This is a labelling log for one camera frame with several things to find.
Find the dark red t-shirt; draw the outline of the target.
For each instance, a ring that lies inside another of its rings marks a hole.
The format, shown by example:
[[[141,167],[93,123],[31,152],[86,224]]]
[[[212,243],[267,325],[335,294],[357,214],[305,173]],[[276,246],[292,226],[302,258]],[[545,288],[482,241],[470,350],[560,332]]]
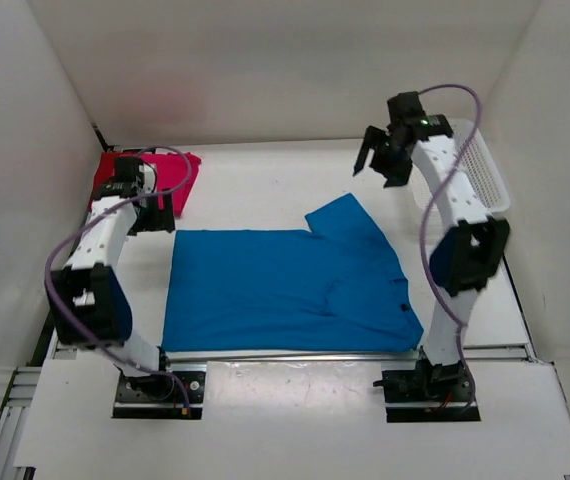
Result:
[[[100,185],[105,183],[114,174],[115,159],[119,156],[117,152],[104,152],[100,156],[98,167],[93,177],[93,185],[87,204],[87,210],[91,209],[94,193]]]

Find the blue t-shirt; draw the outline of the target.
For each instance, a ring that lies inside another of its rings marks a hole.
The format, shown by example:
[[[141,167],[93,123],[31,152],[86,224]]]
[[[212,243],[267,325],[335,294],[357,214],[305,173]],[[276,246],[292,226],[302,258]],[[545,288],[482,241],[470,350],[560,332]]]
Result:
[[[404,353],[423,334],[383,232],[350,195],[303,230],[177,233],[162,345],[169,352]]]

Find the pink t-shirt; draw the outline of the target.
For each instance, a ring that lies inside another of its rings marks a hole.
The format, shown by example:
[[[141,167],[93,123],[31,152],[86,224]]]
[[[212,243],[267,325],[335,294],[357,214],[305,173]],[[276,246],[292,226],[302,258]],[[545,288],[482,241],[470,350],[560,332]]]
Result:
[[[202,163],[201,158],[192,153],[186,153],[185,156],[191,165],[191,175],[181,188],[172,194],[173,211],[176,218],[179,218],[183,213]],[[149,153],[143,155],[143,160],[155,167],[158,174],[157,188],[159,190],[171,189],[186,177],[187,164],[177,154]]]

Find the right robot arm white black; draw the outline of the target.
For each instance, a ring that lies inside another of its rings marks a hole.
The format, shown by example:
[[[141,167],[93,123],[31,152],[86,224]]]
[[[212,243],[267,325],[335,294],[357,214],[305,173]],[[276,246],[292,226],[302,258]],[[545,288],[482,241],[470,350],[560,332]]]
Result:
[[[394,188],[406,185],[418,170],[429,188],[419,250],[436,305],[414,387],[435,400],[451,382],[470,377],[463,343],[471,310],[498,270],[510,225],[482,202],[464,170],[473,133],[458,144],[449,120],[427,114],[417,91],[388,99],[387,109],[386,128],[366,129],[353,172],[369,167],[384,178],[385,187]]]

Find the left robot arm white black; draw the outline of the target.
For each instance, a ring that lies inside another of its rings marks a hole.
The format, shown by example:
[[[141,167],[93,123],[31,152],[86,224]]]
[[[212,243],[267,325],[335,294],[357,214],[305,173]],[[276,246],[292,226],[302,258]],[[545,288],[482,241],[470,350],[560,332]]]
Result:
[[[124,376],[140,378],[153,400],[171,395],[175,377],[163,349],[134,329],[116,266],[127,238],[175,230],[172,195],[157,189],[154,167],[138,156],[118,156],[114,171],[92,194],[89,214],[68,260],[46,281],[59,341],[100,351]]]

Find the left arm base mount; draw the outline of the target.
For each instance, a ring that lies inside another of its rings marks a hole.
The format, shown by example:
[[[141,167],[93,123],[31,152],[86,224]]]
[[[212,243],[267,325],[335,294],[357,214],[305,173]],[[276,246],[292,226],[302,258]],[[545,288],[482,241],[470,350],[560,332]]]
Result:
[[[148,380],[145,377],[126,377],[120,374],[115,390],[112,417],[200,420],[205,397],[206,364],[178,364],[174,374],[188,394],[188,410],[184,406],[183,391],[173,379]]]

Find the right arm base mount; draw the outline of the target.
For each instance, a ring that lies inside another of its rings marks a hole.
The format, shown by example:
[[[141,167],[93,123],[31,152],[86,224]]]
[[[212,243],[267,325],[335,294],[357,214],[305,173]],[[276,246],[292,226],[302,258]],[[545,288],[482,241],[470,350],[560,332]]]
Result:
[[[465,373],[432,380],[418,367],[383,370],[372,386],[383,392],[388,424],[481,421]]]

